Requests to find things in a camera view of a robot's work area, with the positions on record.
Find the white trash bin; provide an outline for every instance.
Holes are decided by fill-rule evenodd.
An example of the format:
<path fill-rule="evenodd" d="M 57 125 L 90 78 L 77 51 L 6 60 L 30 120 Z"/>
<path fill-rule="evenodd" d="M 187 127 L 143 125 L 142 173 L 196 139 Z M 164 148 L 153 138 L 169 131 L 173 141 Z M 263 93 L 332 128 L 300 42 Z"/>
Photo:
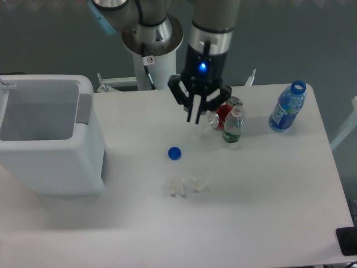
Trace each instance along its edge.
<path fill-rule="evenodd" d="M 0 78 L 0 164 L 39 194 L 101 192 L 106 147 L 89 79 Z"/>

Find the blue water bottle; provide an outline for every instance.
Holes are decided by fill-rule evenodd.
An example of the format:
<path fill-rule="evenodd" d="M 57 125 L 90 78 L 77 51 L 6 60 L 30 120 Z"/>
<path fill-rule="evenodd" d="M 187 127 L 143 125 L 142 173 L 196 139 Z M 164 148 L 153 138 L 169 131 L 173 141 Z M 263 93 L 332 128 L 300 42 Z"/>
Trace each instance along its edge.
<path fill-rule="evenodd" d="M 269 119 L 270 127 L 278 132 L 289 129 L 303 106 L 306 84 L 297 80 L 281 93 L 275 111 Z"/>

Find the warning sticker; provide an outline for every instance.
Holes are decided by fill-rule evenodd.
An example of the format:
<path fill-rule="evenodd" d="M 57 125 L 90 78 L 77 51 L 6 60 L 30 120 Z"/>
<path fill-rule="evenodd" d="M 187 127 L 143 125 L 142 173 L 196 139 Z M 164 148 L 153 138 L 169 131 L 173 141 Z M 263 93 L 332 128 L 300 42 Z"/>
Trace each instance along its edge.
<path fill-rule="evenodd" d="M 144 65 L 151 65 L 151 64 L 154 64 L 154 56 L 146 56 L 146 57 L 143 57 L 143 63 Z"/>

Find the bottle cap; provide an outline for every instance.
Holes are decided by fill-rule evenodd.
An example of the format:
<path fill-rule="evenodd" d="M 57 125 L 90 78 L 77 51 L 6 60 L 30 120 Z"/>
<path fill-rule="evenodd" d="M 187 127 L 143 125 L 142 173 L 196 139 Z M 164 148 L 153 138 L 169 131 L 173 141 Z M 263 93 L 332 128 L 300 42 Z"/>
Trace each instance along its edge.
<path fill-rule="evenodd" d="M 231 112 L 234 117 L 242 116 L 243 115 L 243 106 L 237 104 L 233 107 Z"/>
<path fill-rule="evenodd" d="M 171 160 L 178 160 L 181 157 L 181 150 L 178 147 L 171 147 L 167 153 Z"/>
<path fill-rule="evenodd" d="M 297 95 L 304 93 L 306 90 L 306 84 L 304 81 L 296 80 L 291 84 L 291 92 Z"/>

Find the white table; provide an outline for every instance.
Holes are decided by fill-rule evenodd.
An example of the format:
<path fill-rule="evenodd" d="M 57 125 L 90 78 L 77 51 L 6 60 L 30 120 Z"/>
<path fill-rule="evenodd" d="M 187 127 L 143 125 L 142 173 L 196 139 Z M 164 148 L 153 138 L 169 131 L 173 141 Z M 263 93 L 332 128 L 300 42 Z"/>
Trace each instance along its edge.
<path fill-rule="evenodd" d="M 0 267 L 288 267 L 351 262 L 338 227 L 352 226 L 310 86 L 289 132 L 268 116 L 286 85 L 235 87 L 245 130 L 234 146 L 207 128 L 189 133 L 170 92 L 95 95 L 108 145 L 106 190 L 43 197 L 0 170 Z M 171 146 L 182 150 L 171 161 Z M 170 197 L 168 181 L 209 190 Z"/>

